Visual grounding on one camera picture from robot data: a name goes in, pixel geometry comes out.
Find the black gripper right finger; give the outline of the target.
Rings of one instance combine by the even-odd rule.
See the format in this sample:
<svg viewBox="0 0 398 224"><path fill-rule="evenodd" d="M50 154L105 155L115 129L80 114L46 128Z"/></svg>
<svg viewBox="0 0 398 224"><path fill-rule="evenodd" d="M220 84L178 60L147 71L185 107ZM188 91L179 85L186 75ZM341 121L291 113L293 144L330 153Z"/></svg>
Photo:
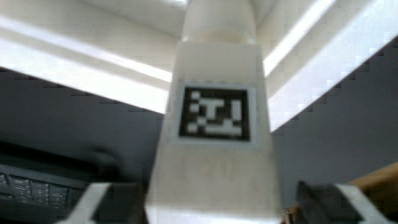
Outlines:
<svg viewBox="0 0 398 224"><path fill-rule="evenodd" d="M346 184L297 184L298 208L286 224L391 224L359 188Z"/></svg>

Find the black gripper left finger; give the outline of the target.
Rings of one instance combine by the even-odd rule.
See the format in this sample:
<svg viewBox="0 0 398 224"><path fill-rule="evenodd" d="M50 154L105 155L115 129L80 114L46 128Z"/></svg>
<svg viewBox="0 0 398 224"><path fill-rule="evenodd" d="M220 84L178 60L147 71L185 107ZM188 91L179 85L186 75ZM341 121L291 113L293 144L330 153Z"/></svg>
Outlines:
<svg viewBox="0 0 398 224"><path fill-rule="evenodd" d="M146 224L138 183L92 183L69 216L55 224Z"/></svg>

